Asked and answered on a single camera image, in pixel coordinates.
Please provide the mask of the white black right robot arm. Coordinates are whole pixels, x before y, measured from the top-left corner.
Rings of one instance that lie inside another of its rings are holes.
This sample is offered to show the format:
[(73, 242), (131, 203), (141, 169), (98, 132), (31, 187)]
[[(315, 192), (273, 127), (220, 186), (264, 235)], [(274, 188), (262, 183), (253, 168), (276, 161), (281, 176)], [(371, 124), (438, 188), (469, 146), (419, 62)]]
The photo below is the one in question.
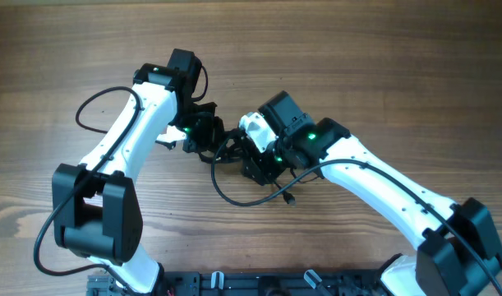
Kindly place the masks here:
[(315, 123), (285, 91), (239, 121), (253, 148), (259, 182), (285, 169), (339, 185), (384, 216), (409, 241), (413, 255), (398, 255), (380, 272), (392, 295), (477, 295), (497, 285), (502, 242), (486, 206), (463, 204), (430, 191), (372, 154), (331, 118)]

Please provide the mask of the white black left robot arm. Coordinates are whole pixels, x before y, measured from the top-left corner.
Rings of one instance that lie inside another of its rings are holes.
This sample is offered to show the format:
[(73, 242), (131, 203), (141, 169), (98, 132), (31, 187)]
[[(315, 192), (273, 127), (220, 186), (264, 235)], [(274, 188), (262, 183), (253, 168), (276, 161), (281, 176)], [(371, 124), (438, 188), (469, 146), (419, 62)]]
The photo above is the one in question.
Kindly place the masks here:
[(52, 227), (59, 247), (105, 269), (120, 294), (170, 295), (164, 268), (140, 244), (143, 219), (135, 182), (156, 143), (172, 146), (163, 133), (183, 134), (183, 150), (210, 150), (219, 120), (214, 103), (193, 95), (206, 70), (191, 51), (174, 49), (161, 67), (144, 64), (135, 72), (130, 98), (102, 141), (78, 165), (60, 164), (52, 179)]

